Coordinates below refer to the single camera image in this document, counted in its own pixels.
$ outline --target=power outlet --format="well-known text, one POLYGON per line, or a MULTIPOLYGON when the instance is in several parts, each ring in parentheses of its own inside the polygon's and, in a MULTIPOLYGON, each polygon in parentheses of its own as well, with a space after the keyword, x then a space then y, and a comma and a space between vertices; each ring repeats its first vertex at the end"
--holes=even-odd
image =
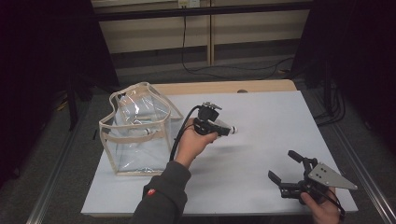
POLYGON ((201 6, 200 0, 190 0, 189 7, 200 7, 200 6, 201 6))
POLYGON ((189 7, 189 0, 178 0, 178 8, 189 7))

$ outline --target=gray carpet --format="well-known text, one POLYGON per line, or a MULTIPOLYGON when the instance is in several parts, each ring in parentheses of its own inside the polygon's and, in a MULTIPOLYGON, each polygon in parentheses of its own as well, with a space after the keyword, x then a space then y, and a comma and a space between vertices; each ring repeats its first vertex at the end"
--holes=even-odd
MULTIPOLYGON (((179 78, 183 81, 183 76, 187 75, 180 74, 179 71, 170 73, 172 73, 171 77, 165 82, 175 82, 179 78)), ((263 76, 263 73, 252 75, 227 73, 235 78, 249 76, 253 79, 263 76)), ((148 78, 146 79, 148 81, 152 78, 152 82, 155 83, 158 74, 140 78, 148 78)), ((301 82, 296 82, 296 86, 301 88, 312 114, 321 114, 323 107, 318 103, 318 90, 305 90, 304 84, 301 82)), ((89 104, 88 113, 86 117, 80 118, 82 122, 80 130, 58 176, 48 207, 45 208, 46 212, 42 223, 127 223, 128 218, 94 218, 80 213, 103 151, 102 144, 98 136, 95 136, 95 132, 98 128, 98 120, 109 112, 107 99, 108 95, 99 92, 94 95, 91 102, 79 104, 79 106, 89 104)), ((55 165, 59 150, 63 147, 68 132, 68 121, 67 108, 60 112, 54 112, 35 149, 21 169, 21 177, 8 181, 0 189, 0 223, 26 223, 40 196, 40 191, 55 165)), ((364 120, 348 102, 346 102, 346 116, 338 122, 338 125, 394 207, 396 205, 396 184, 393 181, 396 177, 395 156, 389 152, 380 136, 366 128, 364 120)), ((349 163, 343 145, 332 126, 324 126, 319 129, 343 175, 361 186, 361 182, 349 163)), ((365 188, 351 191, 351 194, 360 211, 348 214, 345 223, 382 223, 381 216, 365 188)), ((306 216, 277 218, 276 223, 306 223, 310 220, 306 216)), ((262 217, 185 217, 181 223, 261 223, 264 219, 262 217)))

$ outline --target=dark jacket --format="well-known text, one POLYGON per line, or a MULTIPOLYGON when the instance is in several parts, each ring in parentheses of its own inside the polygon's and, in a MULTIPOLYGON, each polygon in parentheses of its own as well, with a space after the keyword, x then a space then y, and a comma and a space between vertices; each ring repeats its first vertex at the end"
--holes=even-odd
POLYGON ((130 223, 178 223, 187 202, 184 189, 190 177, 186 167, 176 161, 168 162, 163 173, 152 177, 143 188, 143 200, 130 223))

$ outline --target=beige bag trim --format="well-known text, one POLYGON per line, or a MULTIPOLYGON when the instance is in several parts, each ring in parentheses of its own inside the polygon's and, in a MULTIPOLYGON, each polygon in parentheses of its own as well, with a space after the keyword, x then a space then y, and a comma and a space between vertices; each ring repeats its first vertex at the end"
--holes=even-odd
POLYGON ((163 138, 164 134, 163 132, 155 132, 149 135, 132 138, 132 137, 114 137, 109 135, 108 133, 103 133, 103 137, 105 138, 105 140, 108 140, 110 142, 119 143, 119 144, 131 144, 131 143, 147 142, 154 138, 163 138))
MULTIPOLYGON (((171 118, 171 119, 183 119, 183 115, 180 113, 180 111, 177 109, 177 107, 175 107, 175 105, 165 95, 163 95, 160 91, 156 90, 153 86, 151 86, 147 82, 137 83, 137 84, 135 84, 133 86, 130 86, 130 87, 122 90, 122 91, 113 92, 110 95, 110 97, 108 98, 108 101, 110 102, 110 105, 113 108, 113 110, 112 110, 112 112, 109 115, 107 115, 103 119, 99 120, 99 135, 100 135, 100 140, 102 142, 102 145, 105 148, 105 152, 107 154, 107 157, 111 158, 109 161, 110 161, 110 165, 111 165, 115 175, 158 175, 158 174, 160 174, 159 172, 154 172, 154 173, 150 173, 150 174, 139 173, 139 172, 118 172, 117 165, 115 164, 114 160, 112 159, 113 157, 111 155, 110 150, 108 149, 106 140, 111 141, 111 142, 115 142, 115 143, 118 143, 119 141, 120 142, 124 142, 125 141, 125 142, 127 142, 126 144, 131 143, 131 142, 127 141, 126 139, 123 139, 123 138, 117 138, 117 137, 110 136, 110 135, 108 135, 108 133, 104 133, 103 129, 111 130, 111 129, 147 128, 147 127, 151 127, 151 126, 161 125, 162 130, 163 130, 164 129, 164 121, 167 120, 171 116, 172 108, 178 113, 179 118, 171 118), (149 87, 151 87, 156 92, 158 92, 161 95, 161 97, 159 95, 157 95, 156 93, 150 91, 149 87), (117 110, 116 110, 116 108, 114 107, 114 105, 112 103, 112 99, 115 96, 117 96, 119 94, 123 94, 123 93, 125 93, 127 91, 131 91, 132 89, 139 89, 140 90, 142 88, 147 89, 148 92, 152 93, 151 95, 153 97, 155 97, 156 99, 160 100, 164 104, 168 105, 168 107, 170 109, 169 114, 164 119, 158 120, 158 121, 156 121, 154 123, 150 123, 150 124, 129 124, 129 125, 119 125, 119 126, 112 126, 112 125, 106 124, 106 122, 108 122, 110 119, 114 118, 114 116, 117 113, 117 110)), ((145 141, 148 141, 147 139, 150 136, 151 135, 142 136, 142 137, 139 137, 139 138, 134 138, 134 140, 131 140, 131 141, 145 142, 145 141)), ((159 136, 165 137, 165 133, 156 132, 156 133, 153 134, 152 138, 159 137, 159 136)), ((166 142, 168 144, 168 147, 170 147, 170 143, 169 143, 169 140, 167 138, 166 138, 166 142)))

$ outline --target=silver bracket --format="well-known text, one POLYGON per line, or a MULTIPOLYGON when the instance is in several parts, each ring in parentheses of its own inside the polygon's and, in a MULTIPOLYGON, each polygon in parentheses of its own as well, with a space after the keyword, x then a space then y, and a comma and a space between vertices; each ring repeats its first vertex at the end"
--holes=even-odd
POLYGON ((210 102, 204 102, 202 105, 209 106, 209 107, 212 107, 212 108, 214 108, 214 109, 219 109, 219 110, 222 109, 222 108, 219 107, 218 105, 212 104, 212 103, 210 103, 210 102))
POLYGON ((315 166, 311 173, 309 173, 308 177, 322 185, 329 187, 340 189, 358 189, 358 186, 354 185, 352 182, 345 179, 343 176, 339 175, 332 168, 322 162, 315 166))

